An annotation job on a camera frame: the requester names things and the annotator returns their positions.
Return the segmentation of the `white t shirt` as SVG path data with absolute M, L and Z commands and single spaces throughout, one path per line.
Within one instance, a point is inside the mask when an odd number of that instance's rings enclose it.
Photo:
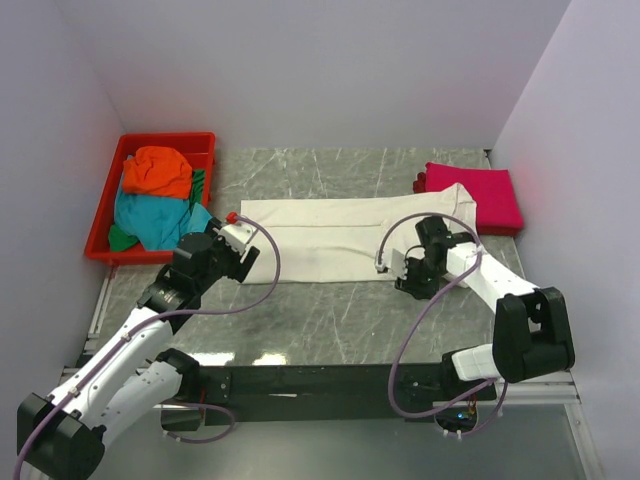
M 281 283 L 386 281 L 375 268 L 382 238 L 415 213 L 447 214 L 476 226 L 476 202 L 463 185 L 396 197 L 244 200 L 240 214 L 265 227 L 281 257 Z

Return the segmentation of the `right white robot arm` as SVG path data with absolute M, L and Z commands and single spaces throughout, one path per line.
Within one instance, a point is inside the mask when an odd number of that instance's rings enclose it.
M 493 312 L 490 342 L 443 355 L 439 387 L 460 399 L 475 382 L 502 379 L 508 383 L 567 371 L 575 349 L 564 295 L 555 287 L 538 287 L 485 252 L 467 227 L 457 233 L 447 217 L 427 216 L 415 225 L 420 258 L 395 251 L 391 269 L 396 289 L 433 307 L 450 286 L 466 285 Z

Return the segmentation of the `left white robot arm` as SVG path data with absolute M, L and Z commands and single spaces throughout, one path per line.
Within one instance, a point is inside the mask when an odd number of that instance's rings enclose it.
M 201 412 L 206 385 L 192 356 L 165 345 L 218 280 L 243 282 L 260 251 L 246 222 L 184 236 L 171 262 L 143 291 L 120 329 L 75 374 L 17 411 L 14 478 L 25 464 L 52 479 L 87 479 L 107 448 L 152 407 Z

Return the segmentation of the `orange t shirt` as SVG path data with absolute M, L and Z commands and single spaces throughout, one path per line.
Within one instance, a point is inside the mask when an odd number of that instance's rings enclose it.
M 144 146 L 124 161 L 121 185 L 127 194 L 186 200 L 192 175 L 191 165 L 176 149 Z

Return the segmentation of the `red plastic bin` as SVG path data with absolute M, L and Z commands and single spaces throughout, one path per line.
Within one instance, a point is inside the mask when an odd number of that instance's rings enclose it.
M 129 133 L 121 136 L 113 154 L 86 241 L 85 257 L 108 266 L 168 263 L 171 260 L 170 251 L 147 251 L 141 244 L 136 244 L 123 252 L 113 252 L 110 249 L 108 233 L 114 223 L 114 205 L 123 171 L 123 162 L 143 146 L 163 146 L 176 149 L 195 170 L 205 172 L 201 204 L 207 207 L 211 201 L 210 187 L 215 168 L 215 143 L 216 137 L 213 132 Z

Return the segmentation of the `black base bar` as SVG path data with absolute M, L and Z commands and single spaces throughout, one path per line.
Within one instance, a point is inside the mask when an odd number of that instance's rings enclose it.
M 391 366 L 204 366 L 177 400 L 221 406 L 238 422 L 387 419 Z M 401 364 L 394 396 L 405 411 L 429 410 L 480 385 L 456 380 L 437 363 Z

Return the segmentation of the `aluminium rail frame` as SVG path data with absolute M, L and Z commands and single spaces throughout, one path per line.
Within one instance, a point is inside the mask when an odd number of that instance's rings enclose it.
M 508 382 L 496 374 L 467 379 L 449 360 L 439 364 L 202 366 L 174 349 L 141 372 L 85 365 L 46 397 L 28 396 L 17 412 L 22 460 L 53 479 L 87 479 L 109 444 L 152 407 L 168 403 L 202 412 L 214 424 L 385 419 L 393 401 L 415 408 L 405 420 L 449 416 L 455 404 L 495 402 Z

